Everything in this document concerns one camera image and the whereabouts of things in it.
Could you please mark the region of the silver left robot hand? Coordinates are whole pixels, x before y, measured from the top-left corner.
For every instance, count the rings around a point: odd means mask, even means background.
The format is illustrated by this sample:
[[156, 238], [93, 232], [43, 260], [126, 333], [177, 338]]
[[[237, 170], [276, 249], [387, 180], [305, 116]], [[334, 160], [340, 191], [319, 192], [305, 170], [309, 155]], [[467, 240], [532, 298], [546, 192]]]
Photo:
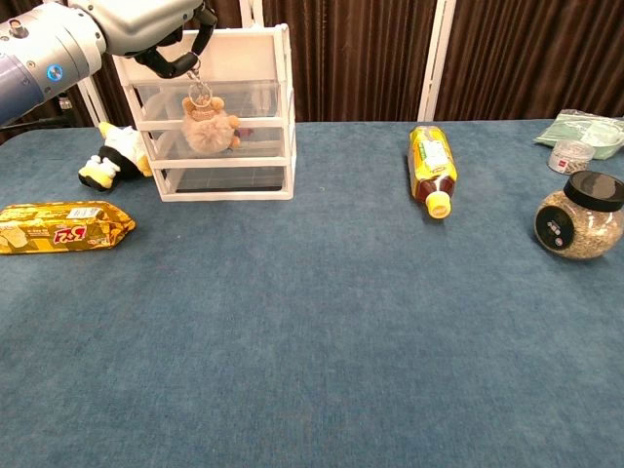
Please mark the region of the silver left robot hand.
[[[199, 64], [217, 24], [208, 1], [70, 1], [97, 24], [112, 56], [132, 58], [158, 77], [173, 79]], [[159, 52], [182, 39], [184, 25], [197, 20], [200, 28], [190, 51], [168, 61]]]

